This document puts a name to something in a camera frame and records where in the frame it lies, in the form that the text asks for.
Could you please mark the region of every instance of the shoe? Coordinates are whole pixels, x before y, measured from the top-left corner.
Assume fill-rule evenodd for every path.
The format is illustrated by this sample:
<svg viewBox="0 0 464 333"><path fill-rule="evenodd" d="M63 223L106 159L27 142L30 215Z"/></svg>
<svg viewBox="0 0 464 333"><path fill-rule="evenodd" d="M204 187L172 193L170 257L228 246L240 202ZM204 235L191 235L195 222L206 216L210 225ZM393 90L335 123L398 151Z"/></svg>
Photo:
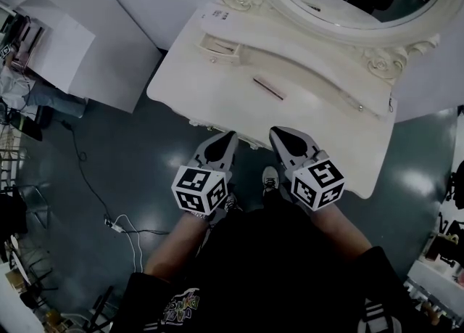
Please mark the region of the shoe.
<svg viewBox="0 0 464 333"><path fill-rule="evenodd" d="M264 185L264 195L266 192L278 189L278 173L274 167L266 167L262 172L262 184Z"/></svg>
<svg viewBox="0 0 464 333"><path fill-rule="evenodd" d="M229 210L234 210L234 209L241 210L241 208L239 207L239 204L237 202L236 196L233 194L233 192L231 192L227 196L227 199L225 200L224 210L227 213Z"/></svg>

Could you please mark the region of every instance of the jeans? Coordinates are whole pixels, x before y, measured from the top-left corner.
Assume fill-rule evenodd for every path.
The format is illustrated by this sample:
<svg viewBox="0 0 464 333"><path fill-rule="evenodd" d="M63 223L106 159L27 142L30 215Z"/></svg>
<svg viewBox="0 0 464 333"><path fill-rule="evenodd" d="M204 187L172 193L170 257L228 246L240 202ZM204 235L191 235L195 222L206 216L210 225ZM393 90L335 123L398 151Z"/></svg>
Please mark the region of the jeans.
<svg viewBox="0 0 464 333"><path fill-rule="evenodd" d="M40 81L36 81L34 87L23 98L28 106L48 106L77 118L81 118L86 110L86 102L83 99L46 86Z"/></svg>

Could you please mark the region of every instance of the table top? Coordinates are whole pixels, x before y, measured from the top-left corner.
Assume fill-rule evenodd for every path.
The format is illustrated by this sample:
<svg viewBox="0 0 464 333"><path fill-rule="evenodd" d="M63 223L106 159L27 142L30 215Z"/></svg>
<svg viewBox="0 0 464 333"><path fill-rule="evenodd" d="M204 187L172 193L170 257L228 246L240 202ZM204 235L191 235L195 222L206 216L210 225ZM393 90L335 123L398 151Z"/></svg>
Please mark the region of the table top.
<svg viewBox="0 0 464 333"><path fill-rule="evenodd" d="M10 237L10 240L13 244L13 247L18 250L20 248L20 244L17 242L17 239L16 239L16 236L15 235L11 235Z"/></svg>
<svg viewBox="0 0 464 333"><path fill-rule="evenodd" d="M287 126L309 134L327 151L362 198L372 195L394 125L395 112L377 118L359 112L327 81L290 61L247 49L246 65L211 63L197 48L202 9L189 20L147 89L151 99L206 126L236 131L270 149L269 130ZM257 86L260 75L278 84L281 101Z"/></svg>

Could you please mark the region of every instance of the white sneaker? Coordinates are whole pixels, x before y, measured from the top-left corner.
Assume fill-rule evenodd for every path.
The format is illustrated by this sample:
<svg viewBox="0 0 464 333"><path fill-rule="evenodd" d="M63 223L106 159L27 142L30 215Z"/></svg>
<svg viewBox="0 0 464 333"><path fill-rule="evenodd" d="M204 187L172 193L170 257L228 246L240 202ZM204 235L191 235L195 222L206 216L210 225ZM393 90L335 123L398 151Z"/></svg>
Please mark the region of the white sneaker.
<svg viewBox="0 0 464 333"><path fill-rule="evenodd" d="M266 192L278 189L278 172L274 167L266 167L262 172L262 184L264 185L264 195Z"/></svg>

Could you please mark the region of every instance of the ornate mirror frame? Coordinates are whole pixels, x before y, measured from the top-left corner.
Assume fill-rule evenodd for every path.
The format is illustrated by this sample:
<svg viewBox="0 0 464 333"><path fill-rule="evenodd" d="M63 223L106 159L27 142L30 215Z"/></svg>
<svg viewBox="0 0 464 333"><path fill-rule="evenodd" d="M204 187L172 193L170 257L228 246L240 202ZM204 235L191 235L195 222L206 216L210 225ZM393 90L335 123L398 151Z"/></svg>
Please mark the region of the ornate mirror frame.
<svg viewBox="0 0 464 333"><path fill-rule="evenodd" d="M390 47L418 43L435 36L462 6L464 0L436 0L425 12L407 21L380 24L379 28L346 28L305 11L293 0L265 0L283 16L311 33L354 46Z"/></svg>
<svg viewBox="0 0 464 333"><path fill-rule="evenodd" d="M261 15L298 28L321 45L345 53L369 73L394 85L413 52L424 54L439 44L438 33L459 11L464 0L436 0L420 15L379 24L379 28L347 28L327 22L293 0L223 0L229 7Z"/></svg>

